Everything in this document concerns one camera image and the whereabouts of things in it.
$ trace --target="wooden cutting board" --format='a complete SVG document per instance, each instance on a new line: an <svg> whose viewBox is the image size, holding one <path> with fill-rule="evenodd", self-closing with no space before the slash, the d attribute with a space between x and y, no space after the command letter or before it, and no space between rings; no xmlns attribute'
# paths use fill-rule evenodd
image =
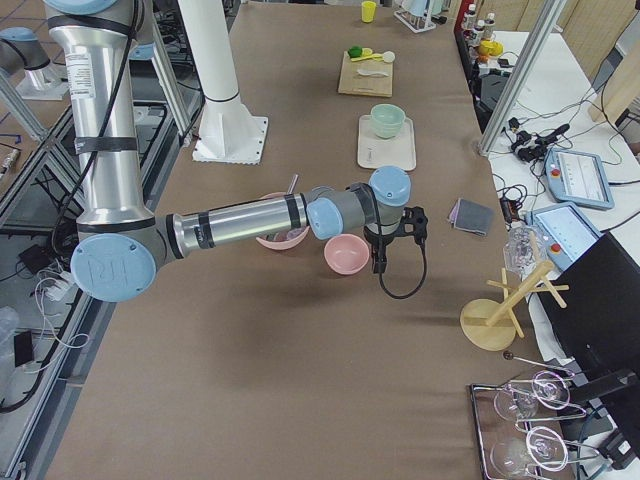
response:
<svg viewBox="0 0 640 480"><path fill-rule="evenodd" d="M386 72L388 77L363 77L358 68ZM393 92L393 63L377 60L352 62L347 52L342 56L338 93L347 95L366 95L369 97L391 97Z"/></svg>

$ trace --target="mint green bowl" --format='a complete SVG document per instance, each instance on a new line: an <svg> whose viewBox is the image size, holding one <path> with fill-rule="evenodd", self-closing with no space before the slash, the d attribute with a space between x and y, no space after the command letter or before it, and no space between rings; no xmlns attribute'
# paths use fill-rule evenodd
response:
<svg viewBox="0 0 640 480"><path fill-rule="evenodd" d="M371 128L380 138L393 138L402 128L404 110L390 103L380 103L371 109Z"/></svg>

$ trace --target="round wooden base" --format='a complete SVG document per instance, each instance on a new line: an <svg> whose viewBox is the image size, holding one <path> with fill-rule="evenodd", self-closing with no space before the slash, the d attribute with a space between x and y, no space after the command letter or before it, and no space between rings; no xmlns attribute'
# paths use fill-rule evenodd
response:
<svg viewBox="0 0 640 480"><path fill-rule="evenodd" d="M504 350L516 337L516 328L506 316L493 327L486 325L487 318L499 306L498 302L480 298L467 303L460 312L460 325L467 338L474 345L491 352Z"/></svg>

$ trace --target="black monitor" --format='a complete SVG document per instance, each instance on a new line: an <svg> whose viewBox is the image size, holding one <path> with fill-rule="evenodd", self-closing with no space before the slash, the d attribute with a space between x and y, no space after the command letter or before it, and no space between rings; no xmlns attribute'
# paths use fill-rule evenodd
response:
<svg viewBox="0 0 640 480"><path fill-rule="evenodd" d="M603 235L555 284L567 308L540 294L553 331L589 381L629 369L640 376L640 267L612 234ZM640 385L600 397L640 457Z"/></svg>

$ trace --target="pink bowl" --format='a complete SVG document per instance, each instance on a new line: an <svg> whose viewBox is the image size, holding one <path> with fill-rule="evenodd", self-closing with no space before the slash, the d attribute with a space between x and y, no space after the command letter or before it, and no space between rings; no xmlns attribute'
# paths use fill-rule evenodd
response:
<svg viewBox="0 0 640 480"><path fill-rule="evenodd" d="M343 233L327 242L324 258L334 272L353 275L369 261L369 245L360 237Z"/></svg>
<svg viewBox="0 0 640 480"><path fill-rule="evenodd" d="M274 192L274 193L269 193L268 195L264 195L260 197L260 199L262 200L267 198L277 198L282 196L284 196L284 192ZM309 227L300 228L296 230L299 231L299 233L293 238L291 238L291 235L289 235L289 238L287 238L287 233L281 232L276 235L276 241L273 241L273 242L269 240L265 240L264 237L256 237L256 240L260 245L267 247L270 250L288 250L290 248L295 247L300 242L302 242L302 240L304 240L304 238L309 233Z"/></svg>

